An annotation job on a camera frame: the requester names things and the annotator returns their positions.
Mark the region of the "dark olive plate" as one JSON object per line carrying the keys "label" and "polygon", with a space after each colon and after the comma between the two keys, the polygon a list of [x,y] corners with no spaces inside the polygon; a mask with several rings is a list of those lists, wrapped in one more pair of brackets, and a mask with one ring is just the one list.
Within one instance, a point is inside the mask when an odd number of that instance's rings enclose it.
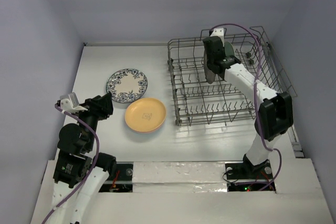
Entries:
{"label": "dark olive plate", "polygon": [[206,52],[206,50],[204,50],[204,61],[203,61],[203,65],[204,65],[204,74],[205,74],[205,79],[207,81],[208,84],[212,84],[215,81],[215,77],[216,74],[213,73],[213,71],[211,70],[212,65],[214,63],[214,59],[212,56],[209,56]]}

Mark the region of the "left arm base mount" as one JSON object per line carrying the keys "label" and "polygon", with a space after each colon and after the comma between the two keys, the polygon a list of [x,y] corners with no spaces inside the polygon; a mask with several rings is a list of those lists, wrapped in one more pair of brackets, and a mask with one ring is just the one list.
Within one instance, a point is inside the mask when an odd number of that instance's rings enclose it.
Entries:
{"label": "left arm base mount", "polygon": [[133,191],[133,163],[118,162],[115,174],[99,189],[100,193],[131,193]]}

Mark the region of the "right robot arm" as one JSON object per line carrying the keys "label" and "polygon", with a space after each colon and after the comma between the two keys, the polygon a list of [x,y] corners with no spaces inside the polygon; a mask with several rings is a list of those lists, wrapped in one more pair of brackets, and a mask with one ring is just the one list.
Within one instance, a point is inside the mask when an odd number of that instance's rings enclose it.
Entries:
{"label": "right robot arm", "polygon": [[220,77],[254,103],[256,136],[241,166],[243,174],[253,178],[260,173],[276,141],[293,125],[292,97],[255,78],[236,57],[231,43],[210,36],[203,39],[203,45],[206,78]]}

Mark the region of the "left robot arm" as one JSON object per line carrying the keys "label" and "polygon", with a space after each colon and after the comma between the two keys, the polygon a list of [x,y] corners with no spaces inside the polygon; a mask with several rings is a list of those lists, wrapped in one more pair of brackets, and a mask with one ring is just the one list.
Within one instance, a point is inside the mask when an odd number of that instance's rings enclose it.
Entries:
{"label": "left robot arm", "polygon": [[51,209],[42,222],[82,223],[103,183],[116,174],[116,158],[99,151],[97,135],[99,121],[113,114],[112,95],[79,103],[73,92],[61,96],[55,109],[75,122],[59,131]]}

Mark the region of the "teal patterned plate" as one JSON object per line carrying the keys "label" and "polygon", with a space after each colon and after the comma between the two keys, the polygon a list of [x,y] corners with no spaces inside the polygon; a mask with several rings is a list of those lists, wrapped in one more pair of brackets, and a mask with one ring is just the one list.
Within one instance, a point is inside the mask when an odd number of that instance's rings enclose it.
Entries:
{"label": "teal patterned plate", "polygon": [[144,96],[148,88],[146,75],[133,68],[118,70],[106,83],[106,93],[111,93],[112,101],[132,103]]}

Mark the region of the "green plate dark motif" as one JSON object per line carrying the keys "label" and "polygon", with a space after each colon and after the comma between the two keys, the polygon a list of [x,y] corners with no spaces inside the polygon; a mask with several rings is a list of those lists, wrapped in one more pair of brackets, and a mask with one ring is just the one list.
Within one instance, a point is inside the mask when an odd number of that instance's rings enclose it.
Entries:
{"label": "green plate dark motif", "polygon": [[224,52],[226,57],[235,56],[234,47],[229,41],[224,42]]}

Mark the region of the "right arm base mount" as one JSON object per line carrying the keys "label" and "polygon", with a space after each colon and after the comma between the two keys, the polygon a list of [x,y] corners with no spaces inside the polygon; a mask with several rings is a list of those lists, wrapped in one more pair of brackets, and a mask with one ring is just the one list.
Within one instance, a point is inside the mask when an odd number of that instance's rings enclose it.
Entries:
{"label": "right arm base mount", "polygon": [[268,159],[257,166],[245,156],[241,162],[226,163],[222,178],[229,192],[276,191]]}

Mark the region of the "yellow plate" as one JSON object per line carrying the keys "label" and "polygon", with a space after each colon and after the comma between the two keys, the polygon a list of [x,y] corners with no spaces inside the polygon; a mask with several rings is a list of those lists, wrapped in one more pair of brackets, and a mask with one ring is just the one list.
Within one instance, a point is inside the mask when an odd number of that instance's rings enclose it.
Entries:
{"label": "yellow plate", "polygon": [[152,133],[165,122],[166,107],[158,99],[141,98],[127,107],[124,119],[131,130],[138,133]]}

